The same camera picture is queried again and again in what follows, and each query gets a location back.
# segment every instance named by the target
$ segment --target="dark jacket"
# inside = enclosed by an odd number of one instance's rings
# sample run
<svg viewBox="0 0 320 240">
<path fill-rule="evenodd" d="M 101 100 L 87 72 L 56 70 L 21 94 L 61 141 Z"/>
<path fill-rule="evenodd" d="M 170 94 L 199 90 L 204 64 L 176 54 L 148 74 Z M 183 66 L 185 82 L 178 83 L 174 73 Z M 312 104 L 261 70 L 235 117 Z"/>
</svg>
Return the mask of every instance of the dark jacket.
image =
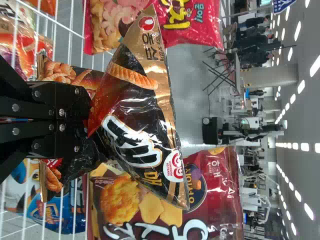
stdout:
<svg viewBox="0 0 320 240">
<path fill-rule="evenodd" d="M 263 16 L 248 18 L 245 21 L 245 25 L 246 25 L 246 28 L 251 28 L 251 27 L 257 26 L 258 24 L 262 24 L 264 21 L 265 21 L 265 18 Z"/>
</svg>

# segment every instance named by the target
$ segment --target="cartoon character on bag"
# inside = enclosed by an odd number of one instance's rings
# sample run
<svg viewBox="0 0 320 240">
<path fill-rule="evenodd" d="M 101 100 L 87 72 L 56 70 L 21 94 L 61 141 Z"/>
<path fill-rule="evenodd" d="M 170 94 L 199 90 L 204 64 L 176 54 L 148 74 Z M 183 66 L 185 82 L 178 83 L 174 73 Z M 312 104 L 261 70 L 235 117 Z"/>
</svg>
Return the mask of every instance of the cartoon character on bag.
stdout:
<svg viewBox="0 0 320 240">
<path fill-rule="evenodd" d="M 6 178 L 4 200 L 5 209 L 8 211 L 23 213 L 25 198 L 27 198 L 26 205 L 29 206 L 36 194 L 40 193 L 38 160 L 30 159 L 28 176 L 27 165 L 28 159 L 25 158 Z"/>
</svg>

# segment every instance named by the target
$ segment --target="grey floor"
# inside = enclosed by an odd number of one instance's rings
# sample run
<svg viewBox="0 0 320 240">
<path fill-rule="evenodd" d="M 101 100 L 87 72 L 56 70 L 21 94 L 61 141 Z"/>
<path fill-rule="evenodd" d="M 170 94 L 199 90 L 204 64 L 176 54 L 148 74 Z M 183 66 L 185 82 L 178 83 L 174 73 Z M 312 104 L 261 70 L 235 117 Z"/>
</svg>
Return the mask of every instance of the grey floor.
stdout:
<svg viewBox="0 0 320 240">
<path fill-rule="evenodd" d="M 74 3 L 73 30 L 82 35 L 83 12 L 81 1 Z M 60 0 L 58 7 L 58 22 L 69 26 L 71 16 L 71 1 Z M 45 19 L 40 17 L 39 33 L 44 34 Z M 53 38 L 52 24 L 48 23 L 47 36 Z M 69 32 L 62 27 L 57 27 L 55 60 L 58 62 L 68 61 Z M 71 61 L 74 66 L 81 66 L 82 40 L 78 36 L 72 37 Z M 217 102 L 218 96 L 213 93 L 208 99 L 207 92 L 202 89 L 213 80 L 213 74 L 202 63 L 202 60 L 214 66 L 214 60 L 207 58 L 210 54 L 203 53 L 209 47 L 201 45 L 183 44 L 171 47 L 167 51 L 169 73 L 172 83 L 172 94 L 176 111 L 176 129 L 182 142 L 183 155 L 186 157 L 200 150 L 210 149 L 214 146 L 203 144 L 202 118 L 208 116 L 223 116 L 222 105 Z M 83 67 L 104 71 L 111 55 L 108 53 L 97 54 L 94 57 L 83 55 Z M 3 231 L 0 239 L 15 240 L 22 235 L 22 217 L 11 212 L 5 212 Z M 27 220 L 25 239 L 41 239 L 42 227 L 35 224 L 31 219 Z M 45 230 L 45 239 L 58 239 L 58 234 Z M 85 239 L 84 233 L 76 234 L 77 239 Z M 72 235 L 62 235 L 62 240 L 72 239 Z"/>
</svg>

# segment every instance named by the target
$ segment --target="person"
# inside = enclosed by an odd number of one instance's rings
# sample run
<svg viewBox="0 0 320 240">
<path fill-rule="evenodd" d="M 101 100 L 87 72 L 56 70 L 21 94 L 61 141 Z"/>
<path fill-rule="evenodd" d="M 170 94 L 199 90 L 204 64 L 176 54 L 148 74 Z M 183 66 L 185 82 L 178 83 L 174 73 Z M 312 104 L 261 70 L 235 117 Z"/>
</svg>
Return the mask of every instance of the person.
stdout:
<svg viewBox="0 0 320 240">
<path fill-rule="evenodd" d="M 270 27 L 265 27 L 265 26 L 252 26 L 247 28 L 244 31 L 240 31 L 239 29 L 236 32 L 236 39 L 240 40 L 242 38 L 247 38 L 247 37 L 254 37 L 257 36 L 258 34 L 265 35 L 267 36 L 270 34 Z"/>
<path fill-rule="evenodd" d="M 238 23 L 238 28 L 251 28 L 251 27 L 256 27 L 258 24 L 263 24 L 265 22 L 269 22 L 271 19 L 270 15 L 266 15 L 265 17 L 260 16 L 260 17 L 253 17 L 253 18 L 248 18 L 245 22 Z"/>
<path fill-rule="evenodd" d="M 262 45 L 267 45 L 269 39 L 273 39 L 274 34 L 270 33 L 267 36 L 258 34 L 256 36 L 250 36 L 250 37 L 245 37 L 243 39 L 234 41 L 232 48 L 238 48 L 238 49 L 246 49 L 250 48 L 252 46 L 262 46 Z"/>
<path fill-rule="evenodd" d="M 240 62 L 241 64 L 252 64 L 262 67 L 262 64 L 265 64 L 269 59 L 272 59 L 274 56 L 274 54 L 264 51 L 250 52 L 243 55 Z"/>
</svg>

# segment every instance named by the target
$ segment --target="red circular logo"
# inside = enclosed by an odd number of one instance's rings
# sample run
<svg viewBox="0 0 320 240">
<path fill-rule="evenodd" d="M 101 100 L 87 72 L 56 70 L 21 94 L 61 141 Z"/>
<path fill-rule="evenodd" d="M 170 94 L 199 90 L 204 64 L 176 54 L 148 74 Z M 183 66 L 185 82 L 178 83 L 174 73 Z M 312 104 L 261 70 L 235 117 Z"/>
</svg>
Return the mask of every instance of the red circular logo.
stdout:
<svg viewBox="0 0 320 240">
<path fill-rule="evenodd" d="M 155 26 L 155 20 L 152 16 L 143 16 L 139 20 L 139 28 L 145 31 L 150 31 L 154 28 Z"/>
</svg>

